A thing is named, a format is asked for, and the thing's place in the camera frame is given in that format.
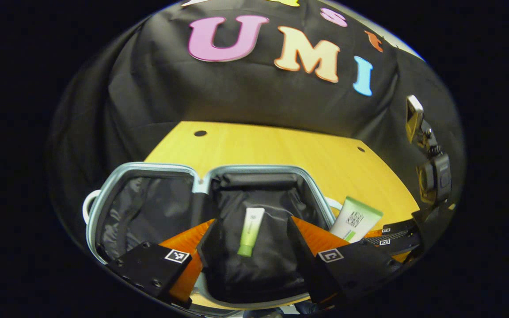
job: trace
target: yellow letter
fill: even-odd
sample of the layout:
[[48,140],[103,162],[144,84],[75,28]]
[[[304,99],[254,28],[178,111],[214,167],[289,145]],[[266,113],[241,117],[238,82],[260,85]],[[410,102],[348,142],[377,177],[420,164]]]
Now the yellow letter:
[[285,4],[285,5],[291,6],[291,7],[299,7],[300,6],[300,4],[297,2],[297,0],[268,0],[268,1],[280,2],[281,4]]
[[276,66],[283,70],[299,71],[300,65],[296,61],[299,54],[306,73],[311,73],[319,63],[319,67],[315,70],[317,77],[332,83],[339,81],[337,77],[337,54],[341,51],[339,46],[321,40],[313,48],[300,30],[288,26],[279,26],[278,29],[284,34],[284,45],[282,56],[274,60]]

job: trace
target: wooden table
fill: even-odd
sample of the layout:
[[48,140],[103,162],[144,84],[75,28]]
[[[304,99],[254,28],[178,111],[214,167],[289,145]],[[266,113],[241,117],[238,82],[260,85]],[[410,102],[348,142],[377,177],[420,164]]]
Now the wooden table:
[[[207,134],[196,136],[194,133]],[[194,168],[200,177],[223,165],[293,165],[305,169],[321,192],[341,204],[353,197],[384,213],[373,230],[404,221],[418,204],[390,167],[362,141],[262,125],[180,122],[145,159]],[[333,209],[335,217],[339,212]],[[225,308],[202,297],[192,301]]]

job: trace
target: white handle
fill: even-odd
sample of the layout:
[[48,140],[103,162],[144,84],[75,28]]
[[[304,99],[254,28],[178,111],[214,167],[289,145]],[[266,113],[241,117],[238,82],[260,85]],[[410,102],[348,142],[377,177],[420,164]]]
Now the white handle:
[[89,205],[91,204],[91,202],[93,202],[95,198],[97,198],[100,192],[101,190],[95,190],[92,193],[88,194],[87,197],[85,197],[84,204],[81,207],[81,214],[84,216],[84,221],[86,224],[89,223],[89,210],[88,210]]
[[329,204],[330,207],[337,209],[339,211],[341,211],[341,209],[343,208],[343,204],[333,200],[330,197],[325,197],[325,201],[327,201],[327,204]]

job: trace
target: black background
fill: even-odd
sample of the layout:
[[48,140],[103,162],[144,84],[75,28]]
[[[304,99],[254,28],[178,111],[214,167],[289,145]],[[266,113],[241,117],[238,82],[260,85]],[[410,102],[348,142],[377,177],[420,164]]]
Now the black background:
[[[72,243],[46,192],[44,142],[76,70],[166,1],[0,0],[0,316],[171,316]],[[509,316],[509,4],[352,1],[433,67],[458,104],[468,175],[428,255],[340,316]]]

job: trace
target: green cap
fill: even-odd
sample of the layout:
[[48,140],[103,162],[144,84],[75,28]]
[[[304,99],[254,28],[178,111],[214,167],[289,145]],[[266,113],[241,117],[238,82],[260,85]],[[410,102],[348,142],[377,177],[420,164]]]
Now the green cap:
[[253,247],[248,245],[241,245],[237,254],[244,257],[251,257],[251,255],[253,255]]

